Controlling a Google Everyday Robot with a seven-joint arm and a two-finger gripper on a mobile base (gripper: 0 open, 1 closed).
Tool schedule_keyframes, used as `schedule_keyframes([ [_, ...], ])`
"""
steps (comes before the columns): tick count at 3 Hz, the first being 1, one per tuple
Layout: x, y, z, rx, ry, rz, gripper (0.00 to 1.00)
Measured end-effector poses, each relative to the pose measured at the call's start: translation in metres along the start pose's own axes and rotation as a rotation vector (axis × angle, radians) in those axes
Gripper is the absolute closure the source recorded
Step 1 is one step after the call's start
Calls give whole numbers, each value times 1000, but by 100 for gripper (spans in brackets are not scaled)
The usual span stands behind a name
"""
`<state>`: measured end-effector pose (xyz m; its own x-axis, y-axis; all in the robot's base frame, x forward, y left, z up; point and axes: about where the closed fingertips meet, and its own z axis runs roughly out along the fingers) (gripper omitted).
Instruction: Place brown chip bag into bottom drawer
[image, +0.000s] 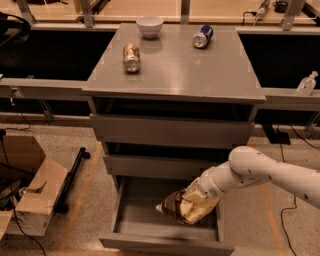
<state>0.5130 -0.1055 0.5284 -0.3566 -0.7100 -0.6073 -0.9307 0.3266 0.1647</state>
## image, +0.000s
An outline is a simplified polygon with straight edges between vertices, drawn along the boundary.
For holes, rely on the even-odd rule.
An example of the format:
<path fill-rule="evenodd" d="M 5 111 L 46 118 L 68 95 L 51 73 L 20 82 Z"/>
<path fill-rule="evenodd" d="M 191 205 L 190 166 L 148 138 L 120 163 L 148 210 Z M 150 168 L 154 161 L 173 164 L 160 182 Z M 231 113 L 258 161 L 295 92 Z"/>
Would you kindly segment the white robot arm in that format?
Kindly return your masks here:
<path fill-rule="evenodd" d="M 276 161 L 247 146 L 234 148 L 228 161 L 205 170 L 182 195 L 183 222 L 194 224 L 209 214 L 229 190 L 271 182 L 316 208 L 320 208 L 320 173 Z"/>

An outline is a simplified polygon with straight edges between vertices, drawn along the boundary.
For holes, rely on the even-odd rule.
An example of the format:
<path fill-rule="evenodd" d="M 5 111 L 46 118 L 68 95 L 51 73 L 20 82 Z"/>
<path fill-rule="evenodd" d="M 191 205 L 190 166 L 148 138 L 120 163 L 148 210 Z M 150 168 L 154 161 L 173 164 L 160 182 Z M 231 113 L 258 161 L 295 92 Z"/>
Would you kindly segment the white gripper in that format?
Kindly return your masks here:
<path fill-rule="evenodd" d="M 220 201 L 223 191 L 214 180 L 215 167 L 205 170 L 184 189 L 181 215 L 184 224 L 193 225 L 208 215 Z"/>

